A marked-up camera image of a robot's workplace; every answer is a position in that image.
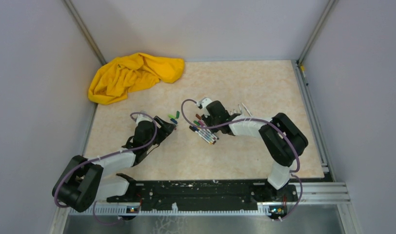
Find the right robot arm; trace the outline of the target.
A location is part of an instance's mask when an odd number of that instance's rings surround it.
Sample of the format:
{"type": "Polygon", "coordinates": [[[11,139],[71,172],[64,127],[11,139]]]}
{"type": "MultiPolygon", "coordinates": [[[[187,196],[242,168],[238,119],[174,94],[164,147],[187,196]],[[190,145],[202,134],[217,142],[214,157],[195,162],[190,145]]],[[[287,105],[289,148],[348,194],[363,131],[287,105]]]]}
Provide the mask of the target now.
{"type": "Polygon", "coordinates": [[[204,111],[202,120],[210,130],[231,136],[262,139],[274,163],[267,178],[266,195],[272,201],[285,194],[292,173],[300,170],[299,157],[309,142],[301,130],[284,113],[271,119],[230,114],[218,100],[200,100],[197,107],[204,111]]]}

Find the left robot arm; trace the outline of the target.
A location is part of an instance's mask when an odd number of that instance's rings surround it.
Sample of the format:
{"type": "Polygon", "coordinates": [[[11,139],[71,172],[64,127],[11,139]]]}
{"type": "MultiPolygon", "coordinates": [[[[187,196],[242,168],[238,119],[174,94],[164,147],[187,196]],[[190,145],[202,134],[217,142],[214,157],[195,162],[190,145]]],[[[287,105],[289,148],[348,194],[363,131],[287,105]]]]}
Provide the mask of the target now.
{"type": "Polygon", "coordinates": [[[176,129],[176,124],[140,112],[134,121],[134,134],[116,152],[94,159],[81,155],[71,158],[52,190],[58,207],[84,212],[98,200],[130,202],[137,197],[133,179],[118,171],[139,165],[152,146],[159,146],[176,129]]]}

